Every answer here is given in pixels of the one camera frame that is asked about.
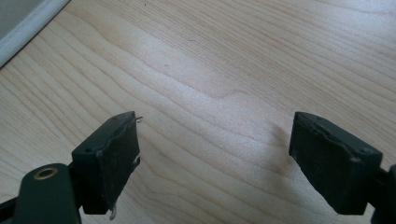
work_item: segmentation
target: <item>wooden floor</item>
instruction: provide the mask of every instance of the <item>wooden floor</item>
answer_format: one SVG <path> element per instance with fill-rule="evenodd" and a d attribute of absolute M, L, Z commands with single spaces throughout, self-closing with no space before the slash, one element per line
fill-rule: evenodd
<path fill-rule="evenodd" d="M 0 70 L 0 202 L 133 110 L 113 223 L 369 223 L 313 189 L 290 131 L 314 113 L 396 163 L 395 23 L 393 0 L 72 0 Z"/>

